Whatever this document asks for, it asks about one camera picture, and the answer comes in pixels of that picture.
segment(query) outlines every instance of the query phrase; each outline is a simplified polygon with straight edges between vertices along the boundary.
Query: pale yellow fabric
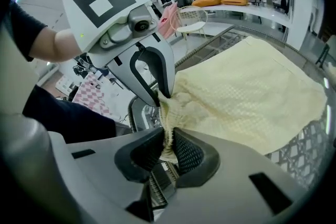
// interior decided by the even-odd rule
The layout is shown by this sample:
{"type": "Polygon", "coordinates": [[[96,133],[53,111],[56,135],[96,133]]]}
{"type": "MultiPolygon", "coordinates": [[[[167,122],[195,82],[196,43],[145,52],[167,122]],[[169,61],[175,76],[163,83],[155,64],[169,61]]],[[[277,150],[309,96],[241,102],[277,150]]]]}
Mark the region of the pale yellow fabric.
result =
{"type": "Polygon", "coordinates": [[[321,118],[322,85],[269,43],[247,37],[176,74],[172,97],[159,93],[162,159],[174,161],[172,130],[185,128],[247,145],[261,154],[286,145],[321,118]]]}

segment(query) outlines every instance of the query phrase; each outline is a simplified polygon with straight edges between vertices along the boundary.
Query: white chair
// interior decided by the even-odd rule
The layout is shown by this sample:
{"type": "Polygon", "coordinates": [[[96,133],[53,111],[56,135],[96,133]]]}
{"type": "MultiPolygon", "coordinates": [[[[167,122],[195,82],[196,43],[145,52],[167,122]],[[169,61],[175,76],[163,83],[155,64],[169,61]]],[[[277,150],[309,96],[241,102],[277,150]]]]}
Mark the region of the white chair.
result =
{"type": "Polygon", "coordinates": [[[196,6],[186,6],[179,8],[171,17],[171,27],[180,32],[187,40],[187,34],[198,31],[200,35],[206,35],[203,27],[208,20],[208,14],[205,10],[196,6]]]}

